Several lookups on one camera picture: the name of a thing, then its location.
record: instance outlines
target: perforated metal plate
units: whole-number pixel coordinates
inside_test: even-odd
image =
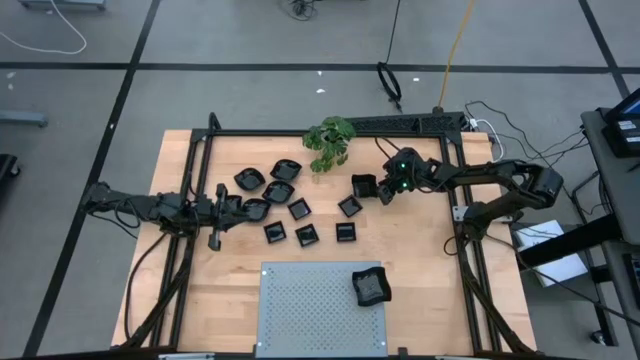
[[[256,357],[387,356],[384,304],[359,307],[354,271],[380,262],[265,262]]]

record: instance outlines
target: potted plant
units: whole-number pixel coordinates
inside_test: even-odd
[[[347,161],[347,145],[356,136],[356,131],[345,119],[331,116],[320,126],[312,126],[302,137],[302,144],[318,151],[318,157],[311,162],[311,171],[323,173],[331,170],[334,161],[340,166]]]

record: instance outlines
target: yellow cable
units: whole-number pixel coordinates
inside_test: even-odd
[[[469,18],[471,17],[471,10],[473,10],[473,3],[475,0],[469,0],[469,6],[467,6],[467,12],[464,14],[464,19],[462,19],[462,24],[460,24],[460,30],[458,30],[458,35],[456,35],[456,41],[453,42],[453,46],[451,47],[451,52],[449,53],[449,60],[447,61],[447,70],[444,72],[444,81],[442,82],[442,90],[440,90],[440,100],[438,100],[438,107],[442,107],[442,100],[444,100],[444,94],[447,92],[447,80],[449,80],[449,69],[451,68],[451,62],[453,61],[453,54],[456,52],[456,47],[458,46],[458,41],[462,37],[462,33],[464,32],[464,28],[467,27],[467,22],[469,22]]]

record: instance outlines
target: wooden table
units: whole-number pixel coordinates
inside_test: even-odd
[[[190,131],[165,132],[150,193],[179,192],[189,136]],[[441,158],[438,140],[398,138],[393,141],[399,147],[414,147],[425,160]],[[463,141],[468,164],[491,160],[486,134],[464,133]],[[415,355],[472,354],[458,263],[455,257],[443,252],[444,241],[453,235],[446,193],[400,194],[388,206],[382,206],[378,199],[362,199],[364,209],[349,219],[356,224],[358,240],[337,243],[335,223],[347,221],[337,203],[351,194],[351,175],[371,173],[381,179],[384,176],[382,164],[386,160],[372,138],[354,139],[348,151],[349,161],[345,165],[321,175],[314,182],[309,169],[314,152],[303,148],[299,137],[214,138],[205,190],[210,197],[220,182],[226,184],[229,194],[240,194],[243,200],[260,197],[262,189],[253,194],[242,191],[233,176],[246,167],[255,167],[270,181],[269,172],[273,164],[280,159],[292,159],[301,163],[303,170],[293,184],[296,191],[291,201],[304,197],[313,213],[295,222],[286,206],[272,206],[263,223],[241,224],[223,233],[220,252],[213,252],[207,247],[211,231],[202,231],[189,279],[179,350],[252,351],[256,343],[260,266],[263,261],[378,260],[386,268],[393,290],[393,301],[386,304],[389,353],[396,354],[398,347],[407,347],[409,353]],[[455,158],[452,146],[449,152]],[[500,195],[497,185],[473,186],[472,191],[474,199],[480,201],[489,201]],[[269,245],[263,226],[279,220],[285,226],[287,239]],[[320,241],[301,248],[294,229],[309,223],[314,224]],[[493,224],[488,233],[510,240],[506,225]],[[157,226],[143,225],[132,263],[159,235]],[[168,243],[165,240],[154,250],[136,274],[132,289],[132,331],[158,298]],[[512,250],[491,241],[484,241],[483,246],[496,307],[524,343],[535,348]],[[489,349],[484,312],[480,311],[478,302],[475,303],[483,347]],[[173,306],[170,305],[165,314],[161,344],[168,343],[172,315]],[[124,340],[121,308],[113,344]]]

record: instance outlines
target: gray concrete floor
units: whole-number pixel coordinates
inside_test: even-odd
[[[0,39],[1,62],[127,63],[151,0],[109,0],[108,10],[63,9],[89,46],[77,56],[44,55]],[[442,65],[466,0],[402,1],[392,64]],[[618,65],[640,66],[637,0],[589,0]],[[142,54],[146,63],[376,63],[384,61],[395,11],[387,0],[327,0],[309,22],[287,18],[275,0],[163,0]],[[0,2],[0,31],[32,46],[73,49],[79,40],[59,18]],[[454,61],[460,65],[606,66],[577,0],[480,0]],[[14,73],[12,78],[5,74]],[[22,175],[0,212],[0,357],[24,350],[51,273],[69,231],[124,71],[0,70],[0,108],[43,111],[45,129],[2,125],[0,152],[19,156]],[[405,113],[430,112],[439,72],[396,73]],[[624,77],[633,91],[640,75]],[[531,142],[545,148],[580,125],[580,113],[621,97],[610,74],[452,73],[444,107],[463,110],[483,100],[507,112]],[[145,193],[166,129],[204,126],[215,111],[225,128],[306,128],[329,115],[395,114],[371,71],[136,72],[100,179]],[[500,133],[516,136],[504,119],[472,107]],[[522,158],[505,139],[507,158]],[[572,189],[595,170],[588,147],[556,167]],[[582,192],[585,208],[599,202],[595,184]],[[593,218],[602,215],[597,210]],[[527,222],[578,218],[562,196]],[[106,349],[135,243],[110,224],[87,219],[40,354]],[[633,358],[624,322],[614,320],[621,345],[587,338],[597,328],[590,304],[540,289],[523,275],[540,350],[586,359]],[[618,307],[611,287],[607,302]]]

